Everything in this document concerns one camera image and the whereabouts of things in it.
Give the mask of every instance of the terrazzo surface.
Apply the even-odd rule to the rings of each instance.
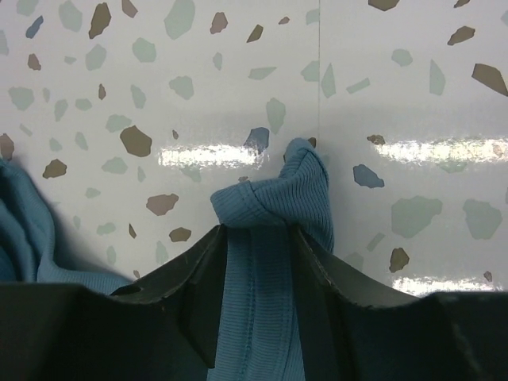
[[[0,153],[73,266],[135,279],[316,137],[336,256],[415,295],[504,290],[507,39],[505,0],[4,0]]]

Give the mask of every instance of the ribbed fabric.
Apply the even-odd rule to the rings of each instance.
[[[305,379],[291,283],[288,226],[333,250],[328,175],[307,140],[293,140],[277,179],[240,183],[211,201],[228,230],[216,368],[209,381]]]
[[[80,283],[104,294],[129,284],[114,274],[61,268],[56,249],[52,215],[32,181],[0,160],[0,281]]]

